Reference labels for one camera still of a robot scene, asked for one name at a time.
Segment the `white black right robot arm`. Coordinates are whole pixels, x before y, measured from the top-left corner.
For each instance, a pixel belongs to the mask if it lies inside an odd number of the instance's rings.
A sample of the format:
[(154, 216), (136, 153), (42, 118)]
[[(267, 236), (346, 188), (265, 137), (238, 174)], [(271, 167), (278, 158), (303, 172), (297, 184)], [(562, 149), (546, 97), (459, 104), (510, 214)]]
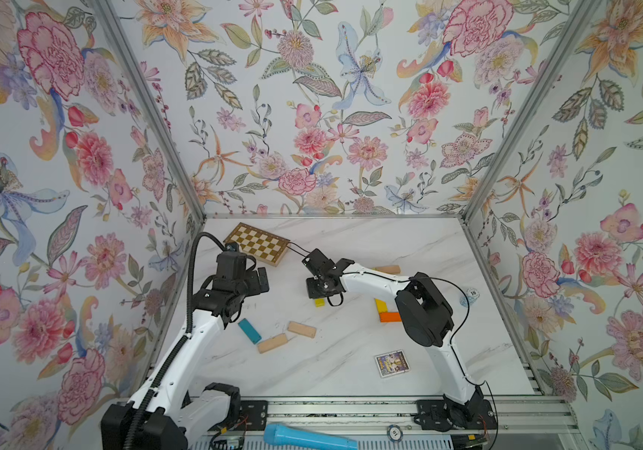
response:
[(306, 289), (312, 299), (364, 294), (396, 305), (407, 336), (426, 349), (440, 377), (449, 421), (457, 420), (461, 429), (481, 417), (494, 416), (492, 396), (485, 396), (482, 385), (469, 378), (458, 355), (453, 309), (435, 277), (422, 272), (411, 277), (385, 274), (345, 258), (335, 262), (319, 249), (304, 256), (302, 264), (311, 274)]

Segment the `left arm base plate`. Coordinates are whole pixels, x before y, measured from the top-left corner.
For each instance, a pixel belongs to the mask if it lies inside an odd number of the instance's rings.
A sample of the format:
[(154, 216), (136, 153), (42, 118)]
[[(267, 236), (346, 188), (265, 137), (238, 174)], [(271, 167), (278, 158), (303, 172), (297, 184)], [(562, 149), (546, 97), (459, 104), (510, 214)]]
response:
[(204, 434), (230, 431), (264, 431), (267, 424), (269, 402), (267, 400), (233, 400), (226, 409), (216, 408), (214, 412), (224, 412), (220, 420), (206, 420), (193, 428)]

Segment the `orange block front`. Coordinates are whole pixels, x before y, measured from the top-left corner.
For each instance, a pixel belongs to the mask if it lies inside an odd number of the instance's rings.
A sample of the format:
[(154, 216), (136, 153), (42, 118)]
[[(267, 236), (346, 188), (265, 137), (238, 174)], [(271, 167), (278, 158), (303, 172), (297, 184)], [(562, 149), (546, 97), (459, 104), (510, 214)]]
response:
[(401, 317), (398, 312), (380, 312), (379, 313), (379, 319), (381, 323), (401, 323)]

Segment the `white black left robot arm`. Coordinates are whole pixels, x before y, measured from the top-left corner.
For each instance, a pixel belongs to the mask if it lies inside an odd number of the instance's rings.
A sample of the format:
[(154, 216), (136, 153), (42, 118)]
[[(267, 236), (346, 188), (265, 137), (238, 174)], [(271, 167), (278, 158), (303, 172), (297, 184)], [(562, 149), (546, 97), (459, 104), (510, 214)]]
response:
[(214, 382), (196, 399), (188, 390), (203, 354), (241, 317), (244, 301), (269, 291), (265, 268), (235, 247), (216, 257), (216, 273), (199, 290), (188, 284), (186, 324), (162, 363), (124, 405), (100, 422), (104, 449), (188, 449), (214, 427), (238, 421), (239, 389)]

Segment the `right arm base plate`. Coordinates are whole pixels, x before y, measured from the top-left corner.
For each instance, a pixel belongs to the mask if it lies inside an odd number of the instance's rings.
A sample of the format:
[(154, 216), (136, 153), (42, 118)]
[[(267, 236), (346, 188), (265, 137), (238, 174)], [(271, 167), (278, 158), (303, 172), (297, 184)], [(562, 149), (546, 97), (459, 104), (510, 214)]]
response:
[(449, 399), (420, 399), (413, 422), (423, 431), (494, 431), (497, 416), (488, 400), (459, 404)]

